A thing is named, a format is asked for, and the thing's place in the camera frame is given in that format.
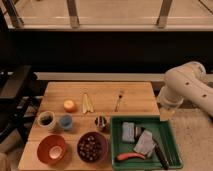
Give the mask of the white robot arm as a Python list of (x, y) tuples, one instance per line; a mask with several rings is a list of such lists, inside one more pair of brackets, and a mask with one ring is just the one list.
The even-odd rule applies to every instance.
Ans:
[(203, 82), (205, 75), (205, 67), (196, 61), (174, 67), (165, 73), (165, 85), (157, 97), (161, 105), (161, 121), (169, 120), (185, 99), (213, 118), (213, 88)]

